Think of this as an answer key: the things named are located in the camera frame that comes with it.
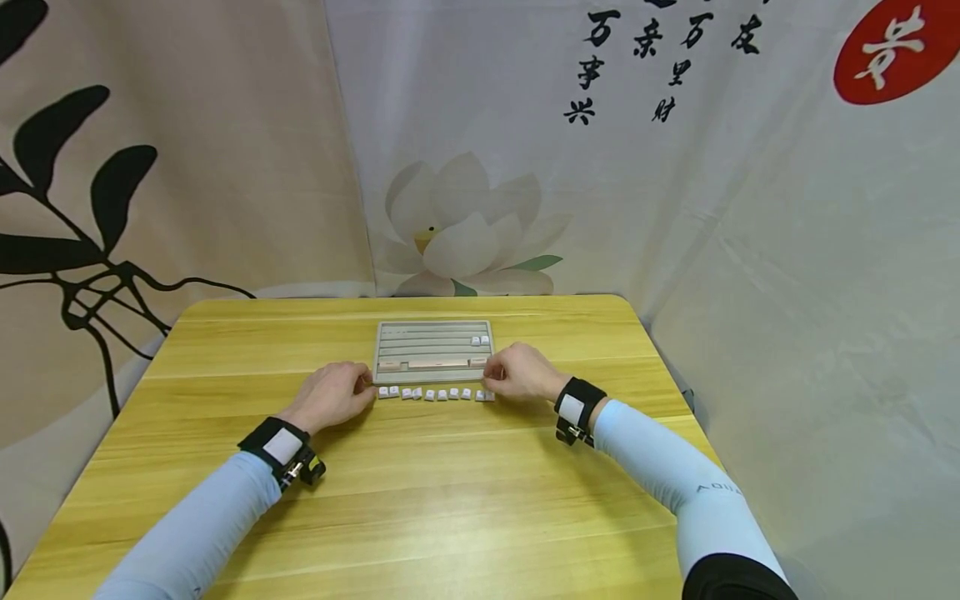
hand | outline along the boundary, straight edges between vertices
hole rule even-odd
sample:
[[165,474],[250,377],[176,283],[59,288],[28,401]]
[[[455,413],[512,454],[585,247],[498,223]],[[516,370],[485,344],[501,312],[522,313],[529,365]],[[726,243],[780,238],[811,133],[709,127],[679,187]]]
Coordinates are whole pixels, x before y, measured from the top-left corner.
[[362,413],[376,394],[372,383],[373,373],[363,363],[330,363],[308,376],[293,403],[276,417],[312,436]]
[[483,371],[484,385],[496,394],[551,402],[569,380],[570,375],[557,371],[539,350],[522,342],[491,356]]

black wrist strap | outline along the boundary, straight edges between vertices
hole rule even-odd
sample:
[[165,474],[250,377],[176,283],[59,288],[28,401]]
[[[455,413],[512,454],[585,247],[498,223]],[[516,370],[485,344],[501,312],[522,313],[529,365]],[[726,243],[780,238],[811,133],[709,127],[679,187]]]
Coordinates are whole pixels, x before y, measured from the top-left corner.
[[607,393],[583,379],[571,377],[557,396],[553,411],[557,419],[557,439],[573,445],[578,439],[593,447],[593,436],[588,433],[590,415]]
[[326,472],[310,448],[310,434],[276,417],[266,418],[238,446],[270,466],[281,492],[298,476],[313,485]]

keycap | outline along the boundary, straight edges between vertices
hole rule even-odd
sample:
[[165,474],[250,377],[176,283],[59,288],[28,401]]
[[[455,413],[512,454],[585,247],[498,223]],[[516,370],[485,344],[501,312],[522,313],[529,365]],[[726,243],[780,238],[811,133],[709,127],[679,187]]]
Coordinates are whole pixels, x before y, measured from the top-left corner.
[[407,369],[410,371],[423,371],[427,369],[445,369],[450,367],[463,368],[467,366],[466,360],[447,359],[447,360],[412,360],[407,363]]

light blue arm sleeve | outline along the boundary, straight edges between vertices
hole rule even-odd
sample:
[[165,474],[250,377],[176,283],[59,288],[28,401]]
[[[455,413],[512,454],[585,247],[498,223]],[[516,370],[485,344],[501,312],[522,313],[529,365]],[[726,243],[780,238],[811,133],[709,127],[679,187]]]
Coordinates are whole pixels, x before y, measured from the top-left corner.
[[270,467],[247,452],[234,454],[147,532],[93,597],[200,598],[240,540],[279,499]]
[[740,489],[686,440],[623,402],[611,400],[593,426],[609,454],[644,490],[677,516],[677,555],[684,579],[710,554],[745,556],[786,576]]

curtain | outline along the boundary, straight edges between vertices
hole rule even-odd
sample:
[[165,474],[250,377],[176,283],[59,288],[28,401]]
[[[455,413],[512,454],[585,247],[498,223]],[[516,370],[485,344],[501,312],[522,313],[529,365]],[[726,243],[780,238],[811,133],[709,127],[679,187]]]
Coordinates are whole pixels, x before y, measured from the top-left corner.
[[624,295],[802,598],[955,595],[950,2],[327,12],[378,294]]
[[0,4],[9,584],[178,314],[373,293],[323,5]]

